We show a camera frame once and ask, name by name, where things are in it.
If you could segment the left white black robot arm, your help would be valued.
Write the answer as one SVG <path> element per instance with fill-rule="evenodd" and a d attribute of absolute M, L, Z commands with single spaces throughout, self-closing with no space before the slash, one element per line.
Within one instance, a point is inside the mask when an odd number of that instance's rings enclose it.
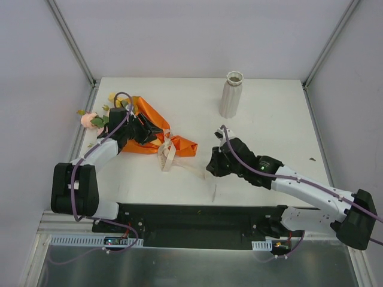
<path fill-rule="evenodd" d="M 127 219 L 118 212 L 117 202 L 100 197 L 97 173 L 121 153 L 129 140 L 143 145 L 155 140 L 161 132 L 159 125 L 142 113 L 111 112 L 90 150 L 70 163 L 58 163 L 54 167 L 51 210 L 72 215 L 77 221 L 85 217 L 106 219 L 105 224 L 112 232 L 123 231 Z"/>

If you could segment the cream ribbon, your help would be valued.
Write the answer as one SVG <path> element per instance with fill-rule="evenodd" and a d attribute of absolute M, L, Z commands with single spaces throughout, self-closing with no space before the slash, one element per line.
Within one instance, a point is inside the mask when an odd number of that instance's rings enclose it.
<path fill-rule="evenodd" d="M 157 150 L 157 158 L 161 171 L 169 172 L 172 166 L 179 166 L 194 174 L 206 185 L 206 190 L 210 195 L 211 203 L 215 202 L 217 195 L 217 183 L 213 176 L 206 170 L 207 163 L 196 161 L 195 163 L 185 158 L 176 156 L 176 147 L 171 141 L 173 134 L 171 129 L 163 131 L 164 143 L 161 143 Z"/>

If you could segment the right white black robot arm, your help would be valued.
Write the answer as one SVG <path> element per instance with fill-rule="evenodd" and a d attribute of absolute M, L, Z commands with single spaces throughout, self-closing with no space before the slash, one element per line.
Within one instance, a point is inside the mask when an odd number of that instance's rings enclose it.
<path fill-rule="evenodd" d="M 288 231 L 314 231 L 335 235 L 343 244 L 365 250 L 376 222 L 372 195 L 312 182 L 281 161 L 255 155 L 238 138 L 212 149 L 206 167 L 215 177 L 234 174 L 253 186 L 288 194 L 310 204 L 312 209 L 287 207 L 269 221 L 270 231 L 283 236 Z"/>

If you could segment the orange wrapping paper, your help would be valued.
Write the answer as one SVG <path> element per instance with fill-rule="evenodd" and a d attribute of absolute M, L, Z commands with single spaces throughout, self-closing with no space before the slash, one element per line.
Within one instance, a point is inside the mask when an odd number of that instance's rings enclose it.
<path fill-rule="evenodd" d="M 179 157 L 194 157 L 197 154 L 197 143 L 190 141 L 182 136 L 171 136 L 171 126 L 169 123 L 141 96 L 133 96 L 134 112 L 136 115 L 142 113 L 154 125 L 162 130 L 157 134 L 154 140 L 143 145 L 138 144 L 134 140 L 129 140 L 123 152 L 131 152 L 136 154 L 155 154 L 160 146 L 165 143 L 165 138 L 169 138 L 175 146 L 175 154 Z"/>

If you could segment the pink yellow flower bouquet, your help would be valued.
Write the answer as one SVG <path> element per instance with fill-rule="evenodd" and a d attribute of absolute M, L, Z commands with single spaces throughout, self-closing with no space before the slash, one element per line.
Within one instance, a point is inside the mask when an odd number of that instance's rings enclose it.
<path fill-rule="evenodd" d="M 110 119 L 111 108 L 127 108 L 133 107 L 132 112 L 137 113 L 138 96 L 128 96 L 125 92 L 110 93 L 108 103 L 104 104 L 101 112 L 92 112 L 86 110 L 78 110 L 77 114 L 81 116 L 80 124 L 86 131 L 92 131 L 97 138 L 104 133 L 108 133 L 108 122 Z"/>

